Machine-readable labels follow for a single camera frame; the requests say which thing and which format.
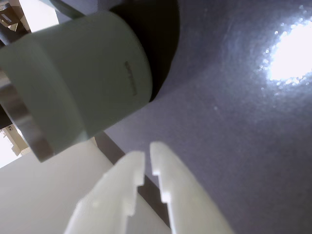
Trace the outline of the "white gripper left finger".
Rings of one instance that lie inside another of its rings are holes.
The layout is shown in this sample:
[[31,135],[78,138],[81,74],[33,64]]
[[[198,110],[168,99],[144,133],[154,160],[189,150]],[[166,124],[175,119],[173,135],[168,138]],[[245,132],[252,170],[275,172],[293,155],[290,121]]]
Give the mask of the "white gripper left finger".
[[132,151],[110,168],[77,204],[66,234],[124,234],[144,184],[144,153]]

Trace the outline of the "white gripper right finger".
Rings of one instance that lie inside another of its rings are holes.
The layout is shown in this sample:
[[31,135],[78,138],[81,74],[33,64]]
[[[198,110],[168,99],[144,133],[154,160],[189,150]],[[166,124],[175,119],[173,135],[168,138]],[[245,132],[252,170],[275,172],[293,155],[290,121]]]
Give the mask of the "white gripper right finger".
[[233,233],[219,208],[168,145],[152,142],[150,158],[152,173],[158,177],[161,201],[168,207],[172,233]]

